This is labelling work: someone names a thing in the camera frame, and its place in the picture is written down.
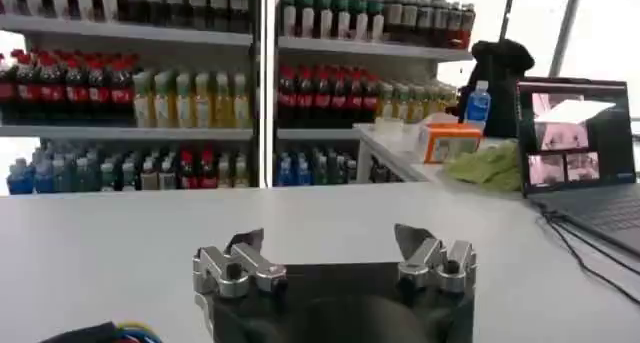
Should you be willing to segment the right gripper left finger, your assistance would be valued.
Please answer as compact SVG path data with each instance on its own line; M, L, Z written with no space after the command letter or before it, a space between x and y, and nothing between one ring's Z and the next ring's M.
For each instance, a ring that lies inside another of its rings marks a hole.
M229 243L199 248L193 256L193 285L196 293L220 298L242 298L254 285L269 295L279 295L288 286L287 269L262 254L264 229L235 234Z

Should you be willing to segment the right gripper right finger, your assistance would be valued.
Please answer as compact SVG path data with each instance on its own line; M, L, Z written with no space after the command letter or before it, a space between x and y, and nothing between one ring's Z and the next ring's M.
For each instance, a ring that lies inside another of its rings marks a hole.
M412 291L437 288L448 294L473 294L477 255L471 242L456 240L447 246L424 228L394 225L403 256L398 280Z

